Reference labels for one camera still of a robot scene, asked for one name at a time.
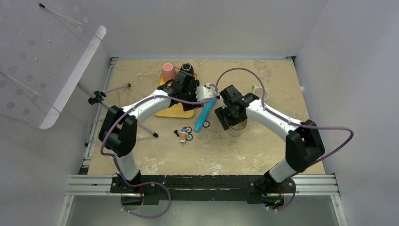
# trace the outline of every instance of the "blue cylindrical object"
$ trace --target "blue cylindrical object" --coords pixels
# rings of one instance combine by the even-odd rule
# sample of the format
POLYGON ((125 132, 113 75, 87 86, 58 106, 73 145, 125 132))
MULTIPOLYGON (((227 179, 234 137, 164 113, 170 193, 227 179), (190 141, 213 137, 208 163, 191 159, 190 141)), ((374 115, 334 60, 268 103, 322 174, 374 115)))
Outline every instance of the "blue cylindrical object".
POLYGON ((207 119, 209 113, 211 112, 211 108, 213 107, 213 105, 215 103, 216 103, 216 98, 213 99, 212 101, 206 103, 204 110, 202 110, 202 113, 198 118, 197 124, 195 124, 194 131, 196 131, 197 133, 200 131, 200 129, 202 128, 202 125, 204 124, 205 120, 207 119))

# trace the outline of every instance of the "black clamp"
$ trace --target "black clamp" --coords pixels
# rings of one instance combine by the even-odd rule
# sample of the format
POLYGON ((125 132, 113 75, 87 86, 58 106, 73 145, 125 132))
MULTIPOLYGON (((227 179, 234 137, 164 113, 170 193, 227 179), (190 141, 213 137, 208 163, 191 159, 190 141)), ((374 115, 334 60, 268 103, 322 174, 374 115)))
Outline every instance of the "black clamp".
POLYGON ((100 91, 94 91, 94 95, 96 96, 95 98, 90 97, 88 99, 88 103, 91 105, 101 103, 104 100, 104 97, 107 97, 105 93, 100 91))

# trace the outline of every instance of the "gray wall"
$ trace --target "gray wall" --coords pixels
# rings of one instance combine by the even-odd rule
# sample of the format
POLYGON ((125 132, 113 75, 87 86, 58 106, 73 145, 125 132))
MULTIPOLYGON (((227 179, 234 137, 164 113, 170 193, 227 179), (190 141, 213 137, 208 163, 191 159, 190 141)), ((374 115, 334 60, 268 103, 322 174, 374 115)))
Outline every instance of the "gray wall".
MULTIPOLYGON (((100 46, 81 81, 102 89, 108 65, 100 46)), ((0 225, 56 224, 69 175, 78 172, 86 149, 87 99, 76 88, 46 130, 0 115, 0 225)))
MULTIPOLYGON (((330 0, 296 60, 311 118, 353 128, 324 161, 349 225, 399 224, 399 4, 330 0)), ((345 132, 324 132, 331 150, 345 132)))
POLYGON ((295 56, 327 0, 80 0, 113 57, 295 56))

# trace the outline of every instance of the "toy wheel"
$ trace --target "toy wheel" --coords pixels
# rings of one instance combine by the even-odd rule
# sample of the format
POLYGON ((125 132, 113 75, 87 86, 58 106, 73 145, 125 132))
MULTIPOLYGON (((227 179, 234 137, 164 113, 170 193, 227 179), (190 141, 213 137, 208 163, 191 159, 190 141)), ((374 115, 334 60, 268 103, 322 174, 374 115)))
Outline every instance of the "toy wheel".
POLYGON ((187 141, 192 141, 194 137, 192 136, 192 134, 187 135, 186 140, 187 141))
POLYGON ((187 126, 186 130, 187 130, 187 133, 191 133, 192 132, 192 128, 189 127, 189 126, 187 126))
POLYGON ((205 121, 204 124, 202 124, 203 127, 208 128, 211 125, 208 121, 205 121))

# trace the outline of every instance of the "beige table surface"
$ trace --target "beige table surface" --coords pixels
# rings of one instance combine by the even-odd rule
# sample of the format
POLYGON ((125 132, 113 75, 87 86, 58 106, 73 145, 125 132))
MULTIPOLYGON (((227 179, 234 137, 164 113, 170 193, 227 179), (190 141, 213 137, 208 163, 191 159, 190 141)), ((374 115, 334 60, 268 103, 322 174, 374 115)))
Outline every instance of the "beige table surface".
MULTIPOLYGON (((306 120, 309 118, 301 88, 291 60, 119 60, 109 88, 121 86, 127 82, 129 89, 120 90, 122 106, 130 105, 151 94, 158 86, 161 67, 164 63, 181 65, 189 62, 198 74, 201 84, 216 83, 219 75, 233 67, 245 67, 259 75, 270 92, 268 105, 291 117, 306 120), (137 78, 141 73, 142 80, 137 78)), ((227 73, 219 84, 219 90, 233 84, 243 95, 251 92, 257 80, 245 71, 227 73)), ((108 94, 106 101, 119 105, 117 92, 108 94)), ((218 101, 213 110, 219 107, 218 101)), ((215 113, 211 111, 208 121, 211 126, 193 132, 194 139, 183 146, 173 133, 183 126, 194 128, 202 111, 197 109, 190 119, 150 117, 144 126, 159 134, 154 138, 141 128, 137 129, 137 142, 133 149, 136 164, 142 174, 147 175, 238 175, 264 174, 268 169, 284 158, 285 143, 276 134, 259 123, 248 120, 247 127, 239 137, 233 137, 223 128, 215 113)), ((110 175, 116 168, 110 157, 101 156, 96 141, 88 174, 110 175)), ((318 163, 305 174, 324 174, 322 163, 318 163)))

